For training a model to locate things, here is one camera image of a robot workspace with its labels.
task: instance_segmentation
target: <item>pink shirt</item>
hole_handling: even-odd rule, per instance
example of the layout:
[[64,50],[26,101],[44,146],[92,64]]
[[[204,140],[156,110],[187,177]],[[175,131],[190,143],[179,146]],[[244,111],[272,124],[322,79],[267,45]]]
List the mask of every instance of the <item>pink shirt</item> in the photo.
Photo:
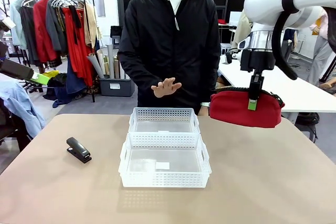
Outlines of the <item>pink shirt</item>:
[[[326,10],[323,9],[320,18],[321,18],[320,36],[323,37],[324,39],[328,39],[328,14]],[[310,30],[314,30],[315,27],[317,27],[317,25],[313,24],[309,28]]]

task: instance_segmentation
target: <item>blue denim shirt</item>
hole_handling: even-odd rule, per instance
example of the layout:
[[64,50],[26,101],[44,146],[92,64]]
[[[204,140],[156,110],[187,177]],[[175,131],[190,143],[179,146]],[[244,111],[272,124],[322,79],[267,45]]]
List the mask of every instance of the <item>blue denim shirt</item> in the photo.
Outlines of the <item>blue denim shirt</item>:
[[46,126],[44,118],[37,112],[18,81],[1,81],[0,98],[4,100],[4,105],[9,111],[25,122],[27,132],[31,137],[35,137]]

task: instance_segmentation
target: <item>red jacket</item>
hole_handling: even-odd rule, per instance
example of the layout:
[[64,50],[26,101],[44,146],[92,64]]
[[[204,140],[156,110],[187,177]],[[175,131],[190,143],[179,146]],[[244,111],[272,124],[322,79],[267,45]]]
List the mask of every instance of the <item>red jacket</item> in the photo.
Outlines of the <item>red jacket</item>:
[[52,47],[51,38],[46,27],[47,3],[48,0],[40,0],[34,5],[36,48],[38,58],[42,63],[57,58],[57,54]]

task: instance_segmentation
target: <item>light blue shirt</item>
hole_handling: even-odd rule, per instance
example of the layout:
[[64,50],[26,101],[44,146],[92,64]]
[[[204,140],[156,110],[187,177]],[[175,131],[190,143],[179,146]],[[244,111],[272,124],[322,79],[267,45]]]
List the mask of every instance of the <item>light blue shirt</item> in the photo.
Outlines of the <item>light blue shirt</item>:
[[9,6],[10,17],[14,24],[16,25],[12,29],[12,39],[14,46],[20,46],[21,49],[27,49],[26,37],[23,32],[22,23],[21,23],[21,15],[19,13],[19,9],[21,8],[23,0],[14,0],[13,3]]
[[31,137],[35,137],[46,126],[44,118],[37,112],[18,81],[1,81],[0,98],[4,100],[4,105],[9,111],[25,122],[27,132]]

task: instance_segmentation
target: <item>white plastic basket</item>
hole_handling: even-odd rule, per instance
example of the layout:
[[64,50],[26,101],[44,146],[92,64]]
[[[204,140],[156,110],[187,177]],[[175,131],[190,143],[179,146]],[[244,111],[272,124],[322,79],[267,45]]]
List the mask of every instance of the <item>white plastic basket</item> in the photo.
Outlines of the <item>white plastic basket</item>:
[[124,187],[204,188],[211,172],[200,134],[129,133],[120,154]]
[[200,133],[193,109],[134,108],[129,132]]

